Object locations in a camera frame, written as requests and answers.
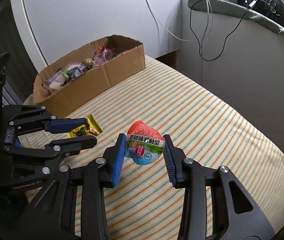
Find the yellow snack packet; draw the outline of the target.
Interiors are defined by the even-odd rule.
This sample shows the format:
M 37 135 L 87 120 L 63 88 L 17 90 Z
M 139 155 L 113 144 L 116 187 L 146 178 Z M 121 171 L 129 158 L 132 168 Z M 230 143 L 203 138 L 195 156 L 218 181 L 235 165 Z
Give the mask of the yellow snack packet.
M 95 137 L 103 132 L 99 124 L 95 121 L 93 115 L 88 115 L 86 122 L 83 125 L 71 130 L 68 134 L 68 138 L 76 138 L 87 135 L 94 135 Z

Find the red blue jelly cup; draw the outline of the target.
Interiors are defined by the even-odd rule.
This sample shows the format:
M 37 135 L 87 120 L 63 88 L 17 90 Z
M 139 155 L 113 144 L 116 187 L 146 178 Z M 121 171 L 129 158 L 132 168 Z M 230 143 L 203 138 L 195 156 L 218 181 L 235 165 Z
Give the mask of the red blue jelly cup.
M 126 137 L 125 157 L 140 166 L 154 163 L 165 147 L 165 139 L 160 133 L 142 121 L 136 121 Z

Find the clear red-printed snack bag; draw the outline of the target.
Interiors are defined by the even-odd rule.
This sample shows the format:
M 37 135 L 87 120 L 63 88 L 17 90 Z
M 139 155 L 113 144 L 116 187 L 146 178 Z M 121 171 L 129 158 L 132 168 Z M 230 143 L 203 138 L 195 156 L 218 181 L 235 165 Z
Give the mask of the clear red-printed snack bag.
M 98 48 L 98 50 L 94 53 L 94 65 L 101 65 L 106 63 L 107 61 L 113 59 L 118 55 L 115 48 Z

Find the black silver snack packet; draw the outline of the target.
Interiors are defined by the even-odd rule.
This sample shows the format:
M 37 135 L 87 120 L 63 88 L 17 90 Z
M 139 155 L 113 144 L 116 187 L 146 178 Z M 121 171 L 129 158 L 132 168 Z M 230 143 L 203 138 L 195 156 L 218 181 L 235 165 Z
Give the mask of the black silver snack packet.
M 87 71 L 87 67 L 83 64 L 79 64 L 70 70 L 67 70 L 67 82 L 72 82 L 76 80 L 78 77 L 81 77 Z

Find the cardboard box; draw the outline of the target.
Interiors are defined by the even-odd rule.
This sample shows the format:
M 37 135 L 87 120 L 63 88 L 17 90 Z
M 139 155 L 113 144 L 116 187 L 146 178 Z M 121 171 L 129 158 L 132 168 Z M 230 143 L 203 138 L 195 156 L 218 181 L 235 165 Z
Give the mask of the cardboard box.
M 45 88 L 45 81 L 69 63 L 93 59 L 99 49 L 114 49 L 117 55 L 88 70 L 81 77 L 62 86 L 59 90 Z M 112 35 L 90 42 L 55 61 L 36 76 L 33 101 L 46 106 L 52 114 L 63 118 L 126 78 L 145 69 L 144 45 L 138 40 Z

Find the pink packet in box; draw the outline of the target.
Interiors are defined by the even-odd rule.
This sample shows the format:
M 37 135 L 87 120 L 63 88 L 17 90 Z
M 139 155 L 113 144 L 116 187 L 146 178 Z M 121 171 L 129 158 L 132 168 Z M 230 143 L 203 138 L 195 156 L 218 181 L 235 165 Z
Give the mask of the pink packet in box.
M 59 69 L 53 76 L 42 83 L 42 87 L 48 90 L 60 90 L 67 82 L 66 72 L 80 63 L 70 63 Z

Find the striped cream tablecloth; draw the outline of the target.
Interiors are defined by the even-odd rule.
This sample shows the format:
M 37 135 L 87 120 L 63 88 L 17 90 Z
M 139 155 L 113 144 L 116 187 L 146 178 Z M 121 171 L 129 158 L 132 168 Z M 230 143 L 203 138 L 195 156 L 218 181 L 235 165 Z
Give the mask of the striped cream tablecloth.
M 92 115 L 102 128 L 97 145 L 67 157 L 84 166 L 113 146 L 120 133 L 142 121 L 201 165 L 231 169 L 275 231 L 284 226 L 284 154 L 236 110 L 180 72 L 151 58 L 146 68 L 106 90 L 71 114 Z M 125 159 L 121 179 L 106 189 L 111 239 L 176 239 L 183 190 L 169 182 L 163 158 L 139 166 Z

